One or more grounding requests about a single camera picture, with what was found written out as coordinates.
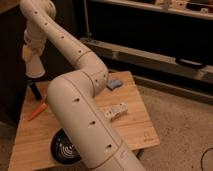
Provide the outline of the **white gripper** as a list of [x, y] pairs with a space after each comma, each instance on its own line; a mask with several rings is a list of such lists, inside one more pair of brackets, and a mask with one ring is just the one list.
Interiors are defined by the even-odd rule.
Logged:
[[22, 48], [22, 58], [25, 62], [31, 60], [32, 52], [38, 52], [42, 54], [45, 48], [46, 37], [45, 36], [35, 36], [30, 34], [27, 30], [24, 31], [24, 41], [25, 44]]

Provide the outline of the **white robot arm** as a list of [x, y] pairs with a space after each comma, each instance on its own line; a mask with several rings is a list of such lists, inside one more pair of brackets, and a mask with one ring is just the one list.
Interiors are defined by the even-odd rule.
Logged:
[[40, 56], [47, 41], [74, 67], [50, 82], [47, 101], [87, 168], [145, 171], [94, 101], [108, 81], [102, 60], [55, 22], [56, 8], [51, 0], [20, 0], [20, 9], [27, 19], [22, 51], [26, 75], [39, 78], [45, 74]]

